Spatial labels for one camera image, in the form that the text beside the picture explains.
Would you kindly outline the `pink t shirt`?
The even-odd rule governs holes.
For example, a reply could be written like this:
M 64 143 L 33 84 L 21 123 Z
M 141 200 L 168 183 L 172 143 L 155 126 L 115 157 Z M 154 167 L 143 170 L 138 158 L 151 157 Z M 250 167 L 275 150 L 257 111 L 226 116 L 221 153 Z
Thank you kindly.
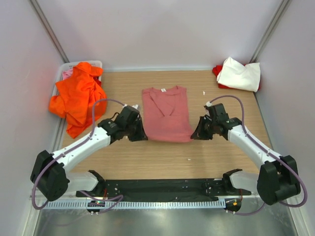
M 187 143 L 193 130 L 189 123 L 187 89 L 174 86 L 169 89 L 142 90 L 143 126 L 151 141 Z

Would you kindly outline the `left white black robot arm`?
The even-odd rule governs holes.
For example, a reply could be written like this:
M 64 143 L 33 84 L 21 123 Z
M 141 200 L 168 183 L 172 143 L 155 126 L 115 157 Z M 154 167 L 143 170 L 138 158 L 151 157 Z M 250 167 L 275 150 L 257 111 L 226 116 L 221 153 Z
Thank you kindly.
M 66 192 L 84 192 L 100 197 L 105 191 L 104 178 L 94 170 L 72 173 L 81 161 L 115 141 L 127 137 L 131 142 L 147 140 L 138 105 L 125 105 L 114 120 L 102 120 L 94 130 L 71 145 L 49 153 L 44 150 L 36 158 L 31 181 L 47 201 L 59 199 Z

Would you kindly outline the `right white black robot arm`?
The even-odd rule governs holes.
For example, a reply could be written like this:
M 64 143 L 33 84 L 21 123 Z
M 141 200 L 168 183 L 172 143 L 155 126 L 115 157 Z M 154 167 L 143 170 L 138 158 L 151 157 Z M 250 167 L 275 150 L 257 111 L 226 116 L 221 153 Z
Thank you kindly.
M 255 137 L 238 118 L 230 118 L 223 104 L 204 106 L 207 113 L 200 117 L 193 140 L 211 140 L 214 135 L 224 137 L 239 147 L 256 165 L 258 174 L 241 169 L 229 171 L 223 178 L 229 186 L 257 193 L 267 205 L 282 202 L 301 192 L 297 164 L 291 156 L 281 156 Z

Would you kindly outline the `white folded t shirt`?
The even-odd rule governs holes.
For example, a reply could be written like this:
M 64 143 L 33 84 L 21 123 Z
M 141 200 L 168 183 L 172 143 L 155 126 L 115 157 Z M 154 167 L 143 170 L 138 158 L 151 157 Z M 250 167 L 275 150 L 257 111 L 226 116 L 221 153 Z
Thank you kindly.
M 216 75 L 218 85 L 230 89 L 240 89 L 257 92 L 260 86 L 260 63 L 241 64 L 232 57 L 228 57 Z

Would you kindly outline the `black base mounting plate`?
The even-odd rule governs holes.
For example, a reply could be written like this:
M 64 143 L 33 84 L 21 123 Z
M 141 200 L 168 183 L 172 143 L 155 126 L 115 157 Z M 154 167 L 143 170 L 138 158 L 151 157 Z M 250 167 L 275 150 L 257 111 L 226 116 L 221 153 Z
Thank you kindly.
M 222 179 L 127 179 L 102 180 L 92 191 L 93 197 L 113 198 L 123 195 L 125 202 L 211 202 L 220 196 L 249 196 L 247 190 L 236 189 Z

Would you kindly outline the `orange t shirt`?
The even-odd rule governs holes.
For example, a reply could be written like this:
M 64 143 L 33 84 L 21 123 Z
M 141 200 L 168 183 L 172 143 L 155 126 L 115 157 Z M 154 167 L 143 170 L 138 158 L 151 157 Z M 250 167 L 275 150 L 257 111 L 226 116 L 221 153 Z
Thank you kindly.
M 52 96 L 49 111 L 67 122 L 66 132 L 71 138 L 76 138 L 86 130 L 93 121 L 105 113 L 107 102 L 99 102 L 106 98 L 105 91 L 101 88 L 98 77 L 103 74 L 103 69 L 92 66 L 88 62 L 80 62 L 74 66 L 69 78 L 56 83 L 59 95 Z

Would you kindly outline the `light pink garment in basket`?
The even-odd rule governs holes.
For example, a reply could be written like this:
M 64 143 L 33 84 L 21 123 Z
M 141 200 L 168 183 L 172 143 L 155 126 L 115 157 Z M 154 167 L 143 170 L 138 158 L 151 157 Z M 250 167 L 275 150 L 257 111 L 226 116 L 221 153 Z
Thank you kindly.
M 70 78 L 72 76 L 72 74 L 73 74 L 72 68 L 69 70 L 63 71 L 62 72 L 63 80 Z

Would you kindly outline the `white plastic basket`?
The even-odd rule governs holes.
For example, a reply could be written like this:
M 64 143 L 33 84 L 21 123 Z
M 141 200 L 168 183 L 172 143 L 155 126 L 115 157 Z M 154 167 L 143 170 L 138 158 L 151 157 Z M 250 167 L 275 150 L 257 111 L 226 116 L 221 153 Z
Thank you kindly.
M 102 62 L 99 60 L 84 60 L 84 62 L 89 63 L 92 66 L 95 67 L 100 67 L 102 68 Z M 57 71 L 57 75 L 56 75 L 56 79 L 55 79 L 55 83 L 62 81 L 63 80 L 63 72 L 68 71 L 70 69 L 72 69 L 73 67 L 75 67 L 78 63 L 80 63 L 79 61 L 76 62 L 69 62 L 69 63 L 64 63 L 63 65 L 61 65 Z M 52 92 L 52 96 L 58 95 L 58 89 L 56 87 L 56 84 L 54 84 L 54 88 L 53 88 L 53 92 Z

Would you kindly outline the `right aluminium frame post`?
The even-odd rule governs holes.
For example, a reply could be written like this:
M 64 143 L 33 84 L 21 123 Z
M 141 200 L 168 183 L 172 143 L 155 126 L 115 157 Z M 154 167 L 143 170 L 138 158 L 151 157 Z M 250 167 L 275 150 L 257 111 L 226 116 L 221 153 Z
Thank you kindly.
M 289 8 L 292 0 L 282 0 L 280 5 L 278 6 L 276 12 L 274 13 L 269 25 L 267 26 L 261 40 L 259 41 L 254 53 L 249 60 L 249 63 L 257 62 L 260 55 L 262 54 L 263 50 L 267 46 L 269 40 L 271 39 L 273 33 L 275 32 L 278 24 L 280 23 L 282 17 L 284 16 L 285 12 Z

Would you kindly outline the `aluminium frame post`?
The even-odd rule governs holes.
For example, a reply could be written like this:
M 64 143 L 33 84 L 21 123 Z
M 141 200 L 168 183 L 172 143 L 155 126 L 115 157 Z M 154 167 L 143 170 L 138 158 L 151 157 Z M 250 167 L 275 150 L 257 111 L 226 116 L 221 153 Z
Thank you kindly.
M 29 3 L 31 5 L 31 7 L 33 8 L 36 16 L 38 17 L 39 21 L 41 22 L 44 30 L 46 31 L 46 33 L 48 34 L 52 44 L 54 45 L 55 49 L 57 50 L 59 56 L 61 57 L 62 61 L 64 63 L 69 63 L 69 59 L 64 51 L 64 49 L 62 48 L 54 30 L 52 29 L 47 17 L 45 16 L 40 4 L 38 3 L 37 0 L 29 0 Z
M 280 23 L 282 17 L 284 16 L 285 12 L 289 8 L 292 0 L 282 0 L 280 5 L 278 6 L 276 12 L 274 13 L 269 25 L 267 26 L 261 40 L 259 41 L 254 53 L 249 60 L 249 63 L 257 62 L 260 55 L 262 54 L 263 50 L 267 46 L 269 40 L 271 39 L 273 33 L 275 32 L 278 24 Z

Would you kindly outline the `left aluminium frame post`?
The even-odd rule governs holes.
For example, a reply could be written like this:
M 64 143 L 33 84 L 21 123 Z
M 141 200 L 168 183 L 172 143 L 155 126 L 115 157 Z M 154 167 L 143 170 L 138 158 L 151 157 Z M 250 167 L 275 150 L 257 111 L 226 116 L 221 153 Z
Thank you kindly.
M 36 16 L 38 17 L 39 21 L 41 22 L 44 30 L 46 31 L 46 33 L 48 34 L 52 44 L 54 45 L 55 49 L 57 50 L 59 56 L 61 57 L 62 61 L 64 63 L 69 63 L 69 59 L 64 51 L 64 49 L 62 48 L 54 30 L 52 29 L 47 17 L 45 16 L 40 4 L 38 3 L 37 0 L 29 0 L 29 3 L 31 5 L 31 7 L 33 8 Z

